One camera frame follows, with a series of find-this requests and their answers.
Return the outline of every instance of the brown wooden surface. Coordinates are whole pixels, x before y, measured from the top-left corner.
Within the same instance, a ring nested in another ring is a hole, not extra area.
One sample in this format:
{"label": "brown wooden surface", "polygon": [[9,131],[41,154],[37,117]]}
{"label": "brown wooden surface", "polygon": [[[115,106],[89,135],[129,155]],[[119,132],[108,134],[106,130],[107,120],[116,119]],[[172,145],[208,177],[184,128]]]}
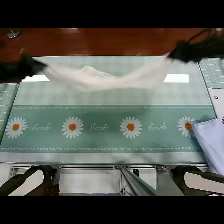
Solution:
{"label": "brown wooden surface", "polygon": [[17,60],[21,50],[31,56],[163,55],[178,40],[187,40],[202,28],[21,28],[9,39],[0,28],[0,60]]}

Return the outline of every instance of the checkered pattern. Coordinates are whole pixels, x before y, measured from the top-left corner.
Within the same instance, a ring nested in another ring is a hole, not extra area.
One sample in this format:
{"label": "checkered pattern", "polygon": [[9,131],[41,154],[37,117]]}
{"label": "checkered pattern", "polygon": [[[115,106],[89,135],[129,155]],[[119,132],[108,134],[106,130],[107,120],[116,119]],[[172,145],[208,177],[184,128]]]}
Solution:
{"label": "checkered pattern", "polygon": [[2,139],[18,85],[0,84],[0,139]]}
{"label": "checkered pattern", "polygon": [[204,59],[199,63],[207,88],[224,89],[224,61],[219,58]]}
{"label": "checkered pattern", "polygon": [[[47,64],[81,69],[92,66],[121,76],[160,57],[142,56],[66,56],[35,58]],[[22,83],[14,105],[211,105],[196,64],[174,64],[168,74],[189,74],[190,82],[161,83],[155,89],[120,89],[83,93],[52,82]]]}

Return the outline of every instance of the orange flower center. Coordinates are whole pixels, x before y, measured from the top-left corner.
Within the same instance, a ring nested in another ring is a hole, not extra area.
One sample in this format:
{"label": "orange flower center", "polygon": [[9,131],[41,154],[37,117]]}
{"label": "orange flower center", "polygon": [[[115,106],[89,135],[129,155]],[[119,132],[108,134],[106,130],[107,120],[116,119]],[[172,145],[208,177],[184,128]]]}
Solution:
{"label": "orange flower center", "polygon": [[127,128],[129,131],[133,131],[135,129],[135,126],[133,124],[128,124]]}
{"label": "orange flower center", "polygon": [[14,124],[13,126],[12,126],[12,130],[13,131],[17,131],[19,129],[19,124]]}
{"label": "orange flower center", "polygon": [[185,128],[186,128],[188,131],[192,130],[192,124],[190,124],[190,123],[186,123],[186,124],[185,124]]}
{"label": "orange flower center", "polygon": [[69,129],[70,129],[71,131],[74,131],[74,130],[76,129],[76,124],[70,124],[70,125],[69,125]]}

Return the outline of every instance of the daisy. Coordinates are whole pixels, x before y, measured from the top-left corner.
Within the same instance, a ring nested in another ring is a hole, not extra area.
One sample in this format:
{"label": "daisy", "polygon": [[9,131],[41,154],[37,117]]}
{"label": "daisy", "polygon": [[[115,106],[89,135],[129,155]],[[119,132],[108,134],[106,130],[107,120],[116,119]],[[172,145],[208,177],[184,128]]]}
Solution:
{"label": "daisy", "polygon": [[141,134],[140,130],[142,130],[142,125],[138,119],[134,117],[126,117],[123,119],[120,125],[120,131],[123,131],[123,135],[126,135],[126,138],[135,138]]}
{"label": "daisy", "polygon": [[185,137],[194,137],[192,132],[192,124],[194,123],[194,119],[190,117],[182,117],[178,121],[178,130],[182,131],[182,135]]}
{"label": "daisy", "polygon": [[66,138],[75,138],[82,134],[83,130],[83,122],[78,117],[69,117],[63,122],[62,131],[64,132],[63,135],[66,135]]}
{"label": "daisy", "polygon": [[25,131],[26,128],[27,125],[25,119],[15,117],[8,122],[5,131],[8,138],[17,138],[23,134],[23,131]]}

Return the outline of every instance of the blue cloth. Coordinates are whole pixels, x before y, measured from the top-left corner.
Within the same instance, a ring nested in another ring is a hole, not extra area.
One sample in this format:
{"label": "blue cloth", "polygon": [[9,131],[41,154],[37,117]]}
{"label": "blue cloth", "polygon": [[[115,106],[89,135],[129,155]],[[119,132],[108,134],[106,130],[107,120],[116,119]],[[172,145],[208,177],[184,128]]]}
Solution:
{"label": "blue cloth", "polygon": [[224,176],[224,125],[221,119],[193,124],[194,135],[200,144],[211,172]]}

